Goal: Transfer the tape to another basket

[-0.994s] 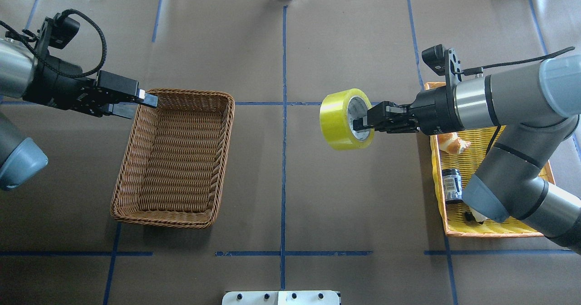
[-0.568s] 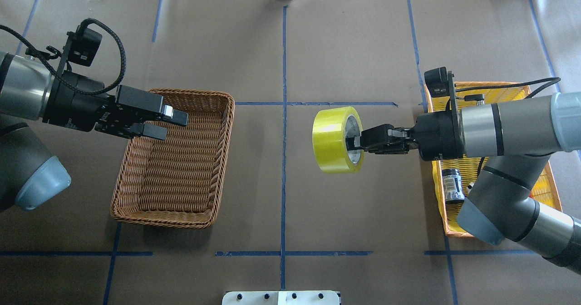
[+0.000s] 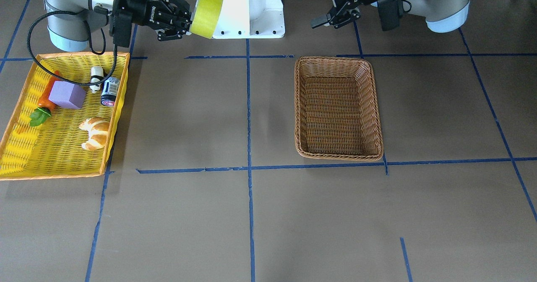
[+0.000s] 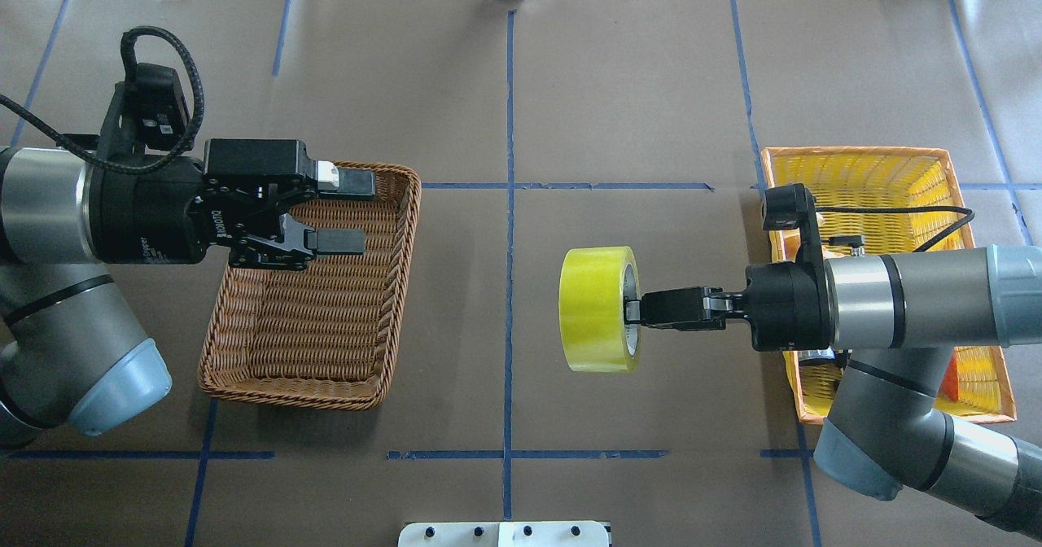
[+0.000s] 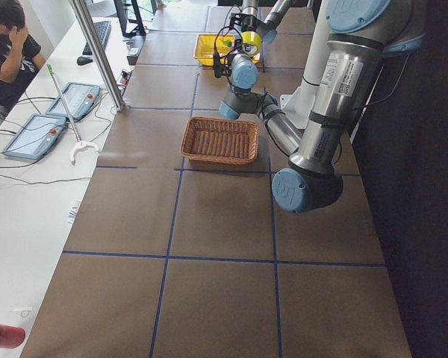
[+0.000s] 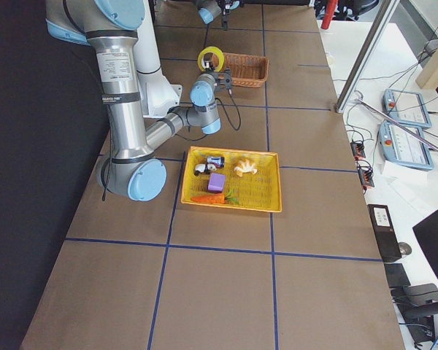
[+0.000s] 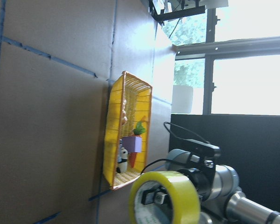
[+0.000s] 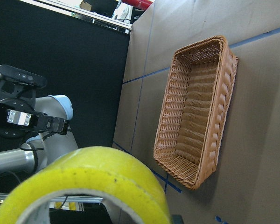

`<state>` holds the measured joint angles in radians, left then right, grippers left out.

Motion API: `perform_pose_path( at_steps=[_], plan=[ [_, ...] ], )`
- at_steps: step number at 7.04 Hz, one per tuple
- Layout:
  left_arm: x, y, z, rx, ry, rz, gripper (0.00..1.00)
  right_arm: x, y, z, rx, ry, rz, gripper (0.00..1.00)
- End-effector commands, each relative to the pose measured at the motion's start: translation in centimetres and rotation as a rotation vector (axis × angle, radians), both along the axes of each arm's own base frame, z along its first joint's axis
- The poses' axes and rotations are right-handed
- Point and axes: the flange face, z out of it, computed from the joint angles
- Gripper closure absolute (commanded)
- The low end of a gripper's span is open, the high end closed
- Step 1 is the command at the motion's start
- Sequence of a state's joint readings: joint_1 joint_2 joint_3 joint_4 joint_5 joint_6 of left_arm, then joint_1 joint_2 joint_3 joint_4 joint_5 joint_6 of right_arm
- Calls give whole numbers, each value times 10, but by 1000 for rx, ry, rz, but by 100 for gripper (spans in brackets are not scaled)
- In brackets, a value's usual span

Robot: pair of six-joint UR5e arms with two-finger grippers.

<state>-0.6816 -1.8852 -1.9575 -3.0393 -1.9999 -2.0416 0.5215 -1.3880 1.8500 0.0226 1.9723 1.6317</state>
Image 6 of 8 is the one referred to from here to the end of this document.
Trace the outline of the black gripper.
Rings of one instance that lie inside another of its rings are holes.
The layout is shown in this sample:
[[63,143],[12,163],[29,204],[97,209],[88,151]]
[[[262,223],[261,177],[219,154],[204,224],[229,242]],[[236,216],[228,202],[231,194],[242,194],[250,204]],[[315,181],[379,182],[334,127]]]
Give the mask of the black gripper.
[[[228,18],[229,18],[229,13],[226,12],[224,12],[221,16],[221,24],[223,30],[228,30]],[[204,64],[204,67],[206,69],[206,71],[204,72],[206,78],[210,80],[212,84],[218,84],[220,82],[220,73],[213,70],[214,69],[213,62],[207,61]]]

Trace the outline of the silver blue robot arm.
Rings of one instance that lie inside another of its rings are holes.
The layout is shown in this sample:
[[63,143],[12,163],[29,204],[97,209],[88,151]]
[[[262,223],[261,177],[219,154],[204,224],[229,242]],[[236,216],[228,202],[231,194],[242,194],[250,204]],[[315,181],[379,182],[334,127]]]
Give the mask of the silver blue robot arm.
[[205,24],[210,24],[216,18],[221,19],[221,25],[224,30],[228,29],[228,17],[233,1],[226,0],[197,0],[193,1],[198,14]]
[[111,131],[109,154],[97,164],[105,191],[150,201],[163,189],[166,168],[154,152],[185,126],[220,130],[215,101],[219,71],[200,63],[192,105],[178,102],[181,86],[162,73],[147,1],[46,1],[51,36],[96,51],[101,99]]

